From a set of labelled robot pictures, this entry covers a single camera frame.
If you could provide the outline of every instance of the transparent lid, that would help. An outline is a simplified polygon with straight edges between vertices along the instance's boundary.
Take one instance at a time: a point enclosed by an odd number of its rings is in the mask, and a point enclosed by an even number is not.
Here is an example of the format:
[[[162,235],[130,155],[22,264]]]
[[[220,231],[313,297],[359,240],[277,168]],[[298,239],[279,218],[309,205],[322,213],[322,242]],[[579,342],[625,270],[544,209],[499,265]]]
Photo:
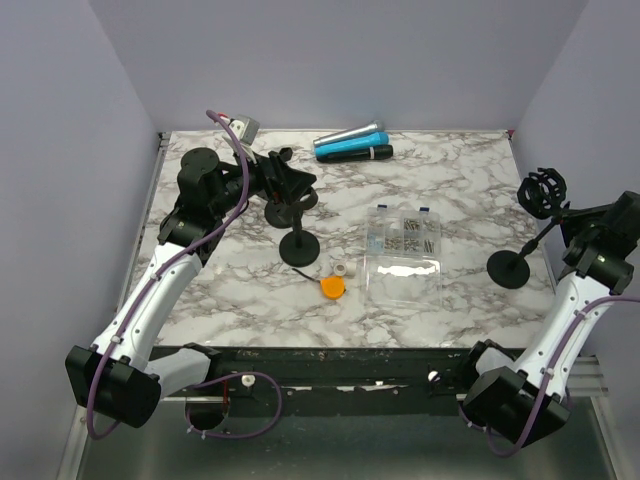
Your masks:
[[[441,305],[440,217],[428,209],[367,211],[362,288],[367,304],[419,310]]]

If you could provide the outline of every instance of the purple cable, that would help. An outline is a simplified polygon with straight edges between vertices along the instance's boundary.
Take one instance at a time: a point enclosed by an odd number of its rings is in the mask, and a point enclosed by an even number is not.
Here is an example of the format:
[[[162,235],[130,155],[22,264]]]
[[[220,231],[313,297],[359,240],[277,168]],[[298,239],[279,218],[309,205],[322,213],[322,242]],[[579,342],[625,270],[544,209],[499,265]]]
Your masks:
[[[231,224],[231,222],[233,222],[240,215],[240,211],[244,207],[244,204],[247,202],[247,197],[249,196],[249,164],[247,162],[247,157],[244,154],[242,145],[240,144],[240,140],[238,140],[238,137],[236,137],[235,133],[233,133],[233,131],[227,125],[227,123],[224,120],[222,120],[222,118],[220,118],[220,116],[218,116],[216,112],[212,110],[207,110],[206,113],[207,113],[207,117],[212,119],[214,122],[219,123],[220,126],[229,134],[229,137],[231,137],[231,141],[233,142],[233,145],[236,148],[236,151],[238,152],[238,156],[240,157],[240,167],[242,168],[242,179],[243,179],[242,193],[240,194],[240,200],[238,200],[238,205],[234,209],[233,213],[229,216],[229,218],[227,218],[227,220],[222,225],[220,225],[220,227],[216,228],[213,232],[211,232],[206,237],[201,238],[197,242],[194,242],[191,245],[189,245],[184,250],[176,253],[173,257],[167,260],[155,272],[156,278],[149,279],[149,281],[144,285],[144,287],[142,287],[142,290],[140,290],[140,293],[131,304],[131,308],[125,315],[124,319],[122,320],[122,323],[120,324],[120,327],[116,331],[117,337],[122,337],[122,334],[126,331],[127,327],[129,326],[129,323],[131,322],[133,315],[136,313],[136,310],[138,309],[138,307],[140,306],[144,298],[147,296],[147,294],[151,290],[151,287],[153,287],[153,285],[155,284],[156,279],[160,280],[162,278],[162,274],[165,271],[167,271],[167,269],[169,269],[171,265],[177,262],[184,255],[187,255],[188,253],[192,252],[196,248],[200,247],[201,245],[213,239],[215,236],[223,233],[226,230],[226,228]],[[94,417],[93,409],[96,401],[96,394],[98,393],[98,383],[100,382],[100,377],[102,375],[102,372],[104,371],[104,368],[107,365],[107,361],[111,357],[111,354],[113,353],[113,350],[115,349],[115,347],[116,347],[115,343],[113,342],[109,343],[109,346],[107,347],[105,352],[102,354],[102,358],[98,363],[98,368],[96,368],[96,371],[93,375],[93,379],[91,380],[91,386],[89,387],[89,398],[87,399],[87,431],[89,432],[89,436],[94,440],[102,440],[111,432],[113,432],[115,428],[120,424],[119,421],[115,421],[104,432],[98,433],[96,432],[95,425],[93,422],[93,417]]]
[[[197,433],[203,434],[207,437],[211,437],[211,438],[224,438],[227,440],[244,440],[247,438],[255,438],[259,435],[262,435],[263,433],[267,432],[268,430],[270,430],[278,421],[278,419],[280,418],[280,413],[282,413],[282,392],[280,391],[280,386],[278,385],[278,383],[269,375],[267,375],[266,373],[260,373],[260,372],[242,372],[242,373],[232,373],[230,375],[225,375],[224,377],[220,377],[220,378],[216,378],[215,380],[210,380],[208,382],[204,382],[204,383],[200,383],[198,385],[193,385],[190,388],[204,388],[204,387],[210,387],[211,385],[215,385],[216,383],[221,383],[224,382],[226,380],[232,380],[234,378],[238,378],[238,377],[242,377],[243,375],[253,375],[254,377],[261,377],[264,378],[265,380],[269,381],[271,383],[271,385],[273,385],[273,388],[276,389],[276,395],[278,396],[278,407],[276,409],[276,413],[273,415],[273,418],[269,421],[269,423],[267,423],[264,427],[262,427],[259,430],[256,430],[255,432],[251,432],[251,433],[241,433],[241,434],[230,434],[230,435],[226,435],[224,433],[215,433],[215,432],[207,432],[206,430],[198,430],[197,428],[195,428],[192,423],[191,423],[191,411],[187,410],[186,413],[186,418],[187,418],[187,422],[189,423],[189,429],[193,430]]]
[[[567,344],[571,340],[571,337],[573,336],[573,333],[576,331],[576,328],[578,328],[578,325],[580,325],[580,322],[584,320],[584,318],[587,316],[587,314],[591,310],[599,307],[604,303],[615,303],[615,302],[640,303],[640,298],[622,297],[622,296],[602,297],[597,300],[594,300],[589,305],[587,305],[582,310],[580,310],[576,314],[571,324],[569,325],[569,328],[567,328],[567,331],[565,332],[565,334],[562,336],[562,339],[560,340],[560,342],[558,343],[558,346],[554,350],[553,355],[551,355],[551,358],[549,359],[549,365],[547,365],[547,369],[555,368],[556,364],[558,363],[558,360],[560,359],[560,355],[562,355],[562,352],[564,352],[564,349],[566,348]],[[535,402],[533,404],[533,408],[531,409],[531,413],[529,413],[529,418],[527,419],[527,423],[525,424],[524,429],[522,430],[522,433],[518,438],[518,441],[513,445],[513,447],[509,448],[508,450],[499,450],[493,442],[491,428],[487,427],[487,441],[489,443],[489,448],[494,454],[502,458],[508,458],[520,451],[524,443],[527,441],[529,434],[531,433],[531,429],[533,428],[533,424],[536,421],[536,417],[540,412],[540,407],[542,406],[542,401],[544,400],[544,396],[547,392],[547,387],[549,386],[550,381],[551,381],[551,375],[549,375],[548,372],[545,372],[545,374],[542,377],[542,382],[540,383],[540,388],[538,390],[538,395],[536,396]]]

